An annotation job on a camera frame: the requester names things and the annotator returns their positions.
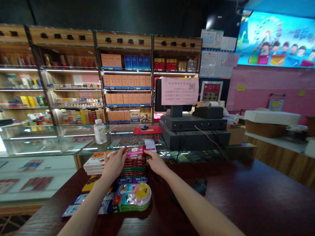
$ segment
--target red mouse pad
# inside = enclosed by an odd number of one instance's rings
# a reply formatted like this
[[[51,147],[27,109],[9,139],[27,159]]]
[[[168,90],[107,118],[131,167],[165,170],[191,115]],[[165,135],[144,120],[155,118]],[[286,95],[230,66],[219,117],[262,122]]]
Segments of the red mouse pad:
[[[160,127],[158,125],[148,126],[146,130],[141,130],[142,126],[136,126],[133,135],[146,135],[146,134],[160,134]]]

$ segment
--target ceiling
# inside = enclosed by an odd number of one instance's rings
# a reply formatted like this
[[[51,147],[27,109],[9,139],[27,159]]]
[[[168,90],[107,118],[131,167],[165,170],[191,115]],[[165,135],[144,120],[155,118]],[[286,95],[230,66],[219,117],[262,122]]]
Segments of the ceiling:
[[[315,18],[315,0],[249,0],[245,9]]]

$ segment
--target pink wall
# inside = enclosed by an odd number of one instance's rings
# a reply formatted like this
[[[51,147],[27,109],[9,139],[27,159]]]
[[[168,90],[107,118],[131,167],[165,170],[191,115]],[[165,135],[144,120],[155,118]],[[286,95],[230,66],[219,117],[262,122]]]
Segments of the pink wall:
[[[246,91],[237,91],[238,84],[246,84]],[[298,96],[299,90],[305,96]],[[315,70],[238,65],[233,69],[227,110],[255,110],[266,108],[271,93],[285,93],[283,111],[315,116]]]

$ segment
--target computer mouse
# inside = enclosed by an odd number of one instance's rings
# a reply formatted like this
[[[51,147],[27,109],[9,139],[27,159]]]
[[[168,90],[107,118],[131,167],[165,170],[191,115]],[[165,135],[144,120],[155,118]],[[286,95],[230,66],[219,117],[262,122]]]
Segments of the computer mouse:
[[[148,128],[149,128],[149,127],[148,127],[147,125],[144,125],[144,126],[141,127],[142,130],[146,130],[146,129],[148,129]]]

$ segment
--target hand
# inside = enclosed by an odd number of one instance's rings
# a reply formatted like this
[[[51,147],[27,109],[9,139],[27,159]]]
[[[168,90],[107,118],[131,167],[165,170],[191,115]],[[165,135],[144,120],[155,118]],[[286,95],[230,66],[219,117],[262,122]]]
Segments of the hand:
[[[145,150],[144,153],[148,154],[149,156],[152,157],[152,159],[149,159],[149,165],[151,167],[151,169],[157,173],[158,175],[160,175],[162,178],[164,178],[164,176],[167,174],[167,172],[170,170],[168,168],[168,166],[165,164],[165,162],[163,161],[163,159],[154,152],[151,151],[147,151]]]
[[[107,158],[104,158],[104,170],[101,179],[109,180],[111,183],[118,178],[124,168],[125,160],[127,157],[126,147],[119,149],[118,151],[112,152]]]

